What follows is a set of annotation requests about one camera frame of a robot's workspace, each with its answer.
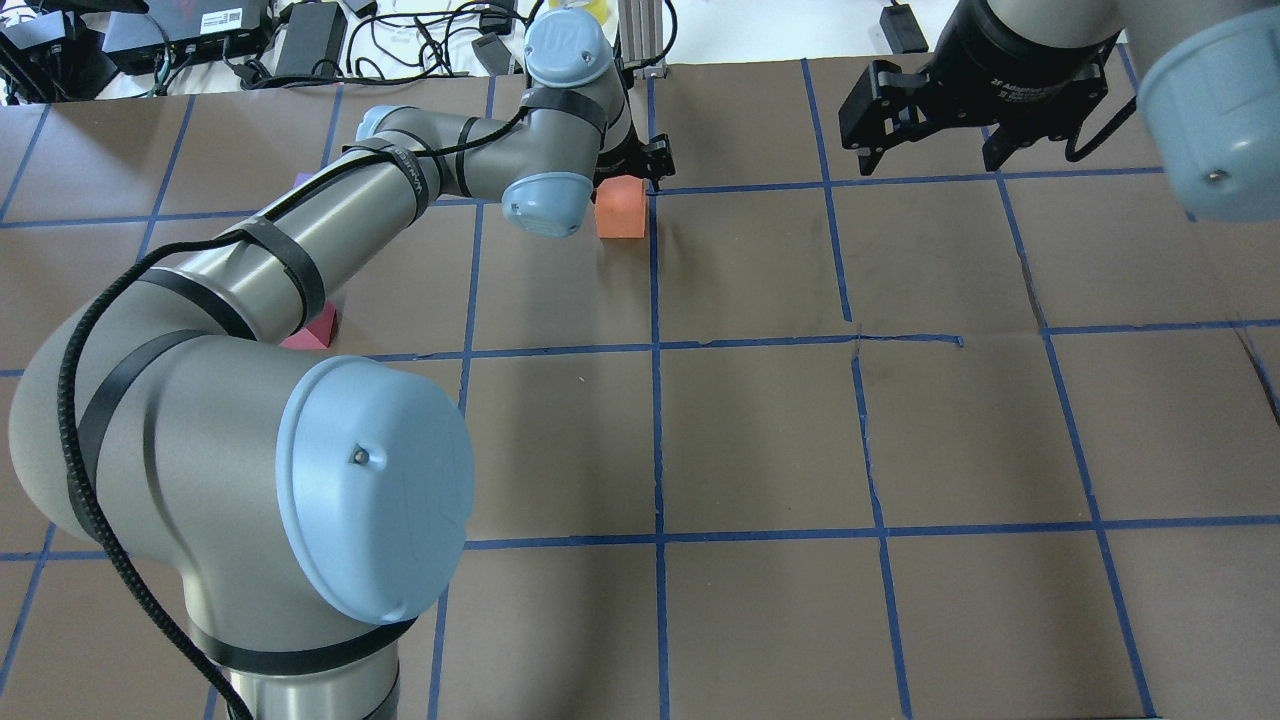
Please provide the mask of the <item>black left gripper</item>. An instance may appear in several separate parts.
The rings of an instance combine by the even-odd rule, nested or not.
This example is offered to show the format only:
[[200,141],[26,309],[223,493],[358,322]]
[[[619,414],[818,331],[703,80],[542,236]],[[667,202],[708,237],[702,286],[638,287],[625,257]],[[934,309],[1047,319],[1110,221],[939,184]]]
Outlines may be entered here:
[[652,192],[657,192],[660,182],[676,172],[669,136],[659,133],[643,142],[635,126],[630,126],[622,141],[596,159],[596,188],[613,178],[632,177],[646,181]]

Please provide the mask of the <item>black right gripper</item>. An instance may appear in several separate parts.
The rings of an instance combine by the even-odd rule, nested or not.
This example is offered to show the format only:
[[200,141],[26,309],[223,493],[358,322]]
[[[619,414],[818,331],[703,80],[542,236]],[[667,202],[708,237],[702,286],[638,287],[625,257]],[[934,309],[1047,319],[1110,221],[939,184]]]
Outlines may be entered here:
[[1079,161],[1119,126],[1108,120],[1080,141],[1108,94],[1105,65],[1117,38],[1114,1],[960,1],[920,69],[867,65],[838,110],[841,146],[858,155],[863,177],[888,150],[963,127],[992,129],[987,170],[1042,138]]

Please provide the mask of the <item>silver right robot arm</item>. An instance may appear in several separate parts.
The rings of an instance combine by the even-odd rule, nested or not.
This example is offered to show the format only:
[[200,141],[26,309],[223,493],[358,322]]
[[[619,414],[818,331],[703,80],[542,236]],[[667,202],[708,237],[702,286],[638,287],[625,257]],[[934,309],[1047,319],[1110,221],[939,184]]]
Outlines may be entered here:
[[1088,158],[1139,115],[1193,217],[1274,222],[1275,1],[960,1],[918,72],[873,61],[838,110],[872,174],[901,143],[988,126],[987,170],[1041,140]]

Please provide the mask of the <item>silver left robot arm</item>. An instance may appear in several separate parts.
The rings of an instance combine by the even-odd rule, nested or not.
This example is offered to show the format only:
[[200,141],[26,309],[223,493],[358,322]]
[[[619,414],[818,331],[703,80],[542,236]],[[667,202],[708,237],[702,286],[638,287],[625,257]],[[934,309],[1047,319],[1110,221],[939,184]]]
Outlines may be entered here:
[[428,378],[284,341],[440,196],[576,233],[596,184],[673,173],[580,6],[524,35],[506,122],[366,111],[334,163],[212,240],[152,250],[67,319],[10,413],[15,475],[100,544],[232,719],[393,719],[401,637],[474,506],[463,414]]

